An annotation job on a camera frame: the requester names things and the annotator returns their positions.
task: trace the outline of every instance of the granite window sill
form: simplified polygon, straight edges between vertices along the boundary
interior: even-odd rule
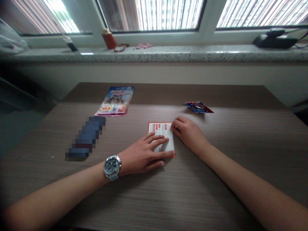
[[[308,61],[308,49],[260,49],[254,45],[174,46],[139,49],[128,47],[115,53],[107,48],[30,49],[1,55],[5,63],[148,63],[148,62],[289,62]]]

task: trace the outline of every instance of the cable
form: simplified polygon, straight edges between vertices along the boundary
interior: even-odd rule
[[[298,40],[300,41],[300,40],[302,40],[303,38],[305,38],[305,37],[308,35],[308,28],[296,29],[296,30],[293,30],[293,31],[286,32],[285,34],[293,33],[293,32],[295,32],[295,31],[299,31],[299,30],[307,30],[307,32],[305,33],[305,35],[302,36],[300,39],[298,39]]]
[[[308,45],[306,45],[306,46],[304,46],[304,47],[299,47],[298,45],[294,45],[296,48],[298,48],[298,49],[302,49],[302,48],[306,48],[306,47],[308,47]]]
[[[308,41],[308,39],[305,39],[305,40],[302,40],[303,38],[305,38],[307,35],[308,35],[308,28],[300,28],[300,29],[296,29],[296,30],[293,30],[293,31],[290,31],[290,32],[286,32],[285,34],[289,34],[289,33],[293,33],[295,31],[299,31],[299,30],[307,30],[307,32],[298,40],[299,41]],[[304,46],[304,47],[299,47],[298,45],[294,45],[297,49],[303,49],[303,48],[306,48],[308,47],[308,45]]]

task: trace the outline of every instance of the table surface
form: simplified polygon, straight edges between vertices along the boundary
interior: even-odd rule
[[[93,153],[66,162],[65,152],[110,86],[135,86],[122,118],[107,117]],[[214,113],[183,105],[203,101]],[[178,115],[197,123],[233,160],[308,206],[308,128],[263,86],[80,83],[1,163],[8,205],[119,153],[148,131],[148,122]],[[95,230],[260,230],[258,221],[219,177],[174,135],[176,157],[162,169],[110,183],[60,224]]]

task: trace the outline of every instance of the wristwatch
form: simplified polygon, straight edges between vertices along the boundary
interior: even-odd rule
[[[104,164],[104,173],[111,181],[119,179],[119,171],[121,167],[121,160],[117,155],[107,158]]]

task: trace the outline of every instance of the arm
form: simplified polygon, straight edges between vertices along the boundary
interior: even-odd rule
[[[171,125],[183,143],[231,188],[267,230],[307,230],[308,209],[212,146],[200,128],[179,116]]]
[[[168,141],[164,136],[154,134],[147,134],[118,154],[122,161],[120,177],[164,166],[161,159],[174,155],[174,151],[153,152],[158,145]],[[4,210],[8,228],[42,230],[54,225],[84,198],[109,182],[103,172],[104,163],[47,185],[12,204]]]

